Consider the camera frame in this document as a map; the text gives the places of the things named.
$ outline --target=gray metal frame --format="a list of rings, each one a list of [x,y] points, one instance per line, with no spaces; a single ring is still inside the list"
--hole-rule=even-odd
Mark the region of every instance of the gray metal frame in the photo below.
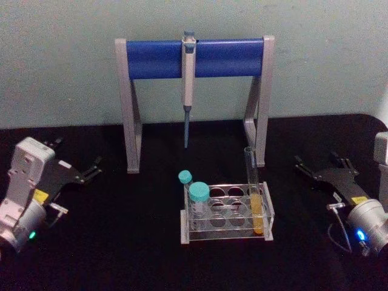
[[[256,149],[256,163],[264,167],[267,124],[272,91],[272,70],[275,52],[275,37],[264,36],[261,77],[253,77],[244,116],[244,128],[248,144]],[[124,126],[127,172],[139,173],[142,124],[136,97],[135,85],[129,78],[127,40],[116,39],[115,51],[120,85],[122,123]],[[257,107],[257,126],[254,118]]]
[[[250,147],[256,150],[256,165],[264,167],[266,153],[268,114],[272,91],[275,37],[264,36],[261,77],[253,77],[244,116],[244,128]],[[257,125],[254,118],[257,107]]]

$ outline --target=wall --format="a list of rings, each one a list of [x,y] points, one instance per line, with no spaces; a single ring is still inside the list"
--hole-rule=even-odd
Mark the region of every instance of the wall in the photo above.
[[[385,1],[356,0],[5,0],[0,128],[120,123],[113,40],[179,39],[186,27],[202,39],[276,36],[271,116],[376,113],[387,12]],[[199,79],[192,119],[241,118],[249,84]],[[144,122],[182,121],[179,85],[136,82]]]

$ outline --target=pipette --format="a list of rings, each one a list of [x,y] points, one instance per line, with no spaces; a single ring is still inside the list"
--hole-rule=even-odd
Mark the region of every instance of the pipette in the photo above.
[[[190,110],[193,105],[196,40],[193,30],[186,30],[182,39],[182,103],[184,110],[184,148],[189,144]]]

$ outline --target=teal cap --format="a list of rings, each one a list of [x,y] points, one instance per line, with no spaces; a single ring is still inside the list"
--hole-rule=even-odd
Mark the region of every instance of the teal cap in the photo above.
[[[189,188],[190,199],[194,202],[205,202],[209,198],[210,189],[206,183],[195,182]]]
[[[188,170],[183,170],[179,173],[178,178],[182,184],[187,184],[193,179],[193,176]]]

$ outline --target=black tabletop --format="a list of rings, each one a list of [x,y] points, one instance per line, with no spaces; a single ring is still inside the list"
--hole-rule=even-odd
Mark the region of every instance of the black tabletop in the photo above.
[[[84,187],[66,187],[58,204],[69,214],[38,231],[25,249],[0,266],[1,290],[387,290],[388,262],[344,253],[327,237],[336,222],[330,193],[311,188],[294,171],[294,156],[313,170],[330,166],[330,151],[351,159],[357,183],[378,197],[373,161],[376,133],[367,115],[269,120],[266,167],[275,208],[274,241],[229,239],[180,243],[180,170],[208,184],[245,183],[241,121],[192,122],[189,148],[182,124],[144,125],[141,172],[126,174],[122,126],[0,130],[0,198],[16,143],[64,137],[57,158],[79,170],[102,156],[103,173]]]

